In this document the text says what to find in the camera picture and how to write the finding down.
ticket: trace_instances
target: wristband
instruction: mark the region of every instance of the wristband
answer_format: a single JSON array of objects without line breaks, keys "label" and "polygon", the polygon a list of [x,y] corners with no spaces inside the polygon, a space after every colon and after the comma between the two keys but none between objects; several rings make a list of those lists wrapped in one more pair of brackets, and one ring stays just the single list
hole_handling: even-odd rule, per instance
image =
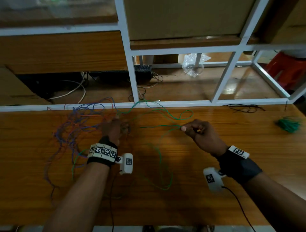
[{"label": "wristband", "polygon": [[239,184],[246,183],[262,172],[258,165],[249,158],[249,153],[235,146],[231,146],[222,156],[218,157],[217,160],[221,168],[219,173],[232,177]]},{"label": "wristband", "polygon": [[97,162],[111,167],[115,164],[117,149],[108,136],[103,136],[99,143],[90,146],[87,163]]}]

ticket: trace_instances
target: human arm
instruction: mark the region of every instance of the human arm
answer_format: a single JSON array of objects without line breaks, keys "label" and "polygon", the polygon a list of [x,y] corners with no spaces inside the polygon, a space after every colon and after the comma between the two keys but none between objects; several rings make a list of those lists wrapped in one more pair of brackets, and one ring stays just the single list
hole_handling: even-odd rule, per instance
[{"label": "human arm", "polygon": [[[181,127],[204,151],[220,158],[229,146],[208,122],[194,120]],[[306,201],[260,172],[241,184],[259,210],[279,231],[306,231]]]},{"label": "human arm", "polygon": [[[118,146],[121,122],[114,119],[110,123],[102,123],[102,134]],[[109,170],[103,163],[88,163],[80,178],[46,222],[43,232],[92,231]]]}]

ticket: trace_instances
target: person's left arm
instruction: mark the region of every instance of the person's left arm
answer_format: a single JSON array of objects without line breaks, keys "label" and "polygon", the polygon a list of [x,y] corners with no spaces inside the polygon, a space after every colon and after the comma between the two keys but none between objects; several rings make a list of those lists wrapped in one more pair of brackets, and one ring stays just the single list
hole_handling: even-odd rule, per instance
[{"label": "person's left arm", "polygon": [[[108,136],[109,141],[116,146],[119,145],[120,126],[118,119],[102,124],[103,135]],[[92,231],[109,170],[109,166],[103,163],[88,163],[80,178],[47,220],[43,232]]]}]

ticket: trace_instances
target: wooden table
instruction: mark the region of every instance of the wooden table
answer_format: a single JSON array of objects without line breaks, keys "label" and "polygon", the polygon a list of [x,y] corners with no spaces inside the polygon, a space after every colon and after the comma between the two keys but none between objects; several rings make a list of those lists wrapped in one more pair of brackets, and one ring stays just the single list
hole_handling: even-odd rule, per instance
[{"label": "wooden table", "polygon": [[[263,106],[248,114],[234,112],[227,107],[199,107],[192,119],[210,121],[228,145],[248,151],[251,158],[274,180],[306,199],[306,129],[289,134],[274,124],[282,116],[295,115],[305,122],[304,115],[294,105]],[[133,109],[126,116],[131,119],[149,109]],[[185,108],[171,108],[178,117]],[[43,180],[45,161],[57,149],[51,133],[64,122],[67,111],[16,112],[0,114],[0,224],[42,225],[54,208],[50,202],[51,186]],[[90,124],[100,117],[92,117]],[[121,141],[119,154],[134,155],[132,175],[118,176],[114,195],[130,192],[120,200],[113,200],[115,225],[247,225],[239,205],[228,191],[209,192],[203,176],[206,167],[218,167],[215,158],[201,151],[181,131],[171,131],[160,143],[163,161],[173,172],[173,184],[168,191],[152,186],[142,175],[156,184],[159,179],[159,157],[147,143],[157,145],[168,130],[165,127],[139,128],[139,126],[171,125],[161,114],[142,115],[132,122],[131,135]],[[79,148],[83,150],[99,140],[99,132],[80,136]],[[54,192],[54,205],[65,196],[73,184],[71,152],[55,161],[50,167],[50,179],[61,187]],[[110,180],[118,165],[112,168]],[[76,170],[78,178],[81,169]],[[266,225],[262,216],[245,191],[230,178],[224,184],[235,192],[253,225]],[[109,202],[104,198],[96,219],[97,225],[110,225]]]}]

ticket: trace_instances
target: black wristband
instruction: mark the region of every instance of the black wristband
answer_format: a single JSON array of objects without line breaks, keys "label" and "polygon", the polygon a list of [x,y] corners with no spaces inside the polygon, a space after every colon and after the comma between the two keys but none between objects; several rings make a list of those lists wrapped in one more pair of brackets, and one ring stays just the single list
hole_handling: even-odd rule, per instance
[{"label": "black wristband", "polygon": [[239,184],[243,184],[257,176],[262,170],[250,158],[244,159],[231,151],[217,158],[221,172],[232,177]]},{"label": "black wristband", "polygon": [[[111,147],[113,147],[113,148],[115,148],[115,149],[118,149],[118,147],[117,147],[114,143],[110,142],[110,138],[109,138],[108,136],[103,136],[103,137],[99,140],[99,143],[101,143],[101,144],[106,144],[106,145],[111,146]],[[91,157],[88,158],[87,164],[88,164],[88,163],[91,163],[91,162],[102,163],[102,164],[107,165],[107,166],[110,167],[110,168],[111,168],[112,165],[115,164],[115,162],[111,162],[111,161],[109,161],[109,160],[107,160],[107,159],[102,159],[102,158],[100,158],[100,157],[94,157],[94,156],[91,156]]]}]

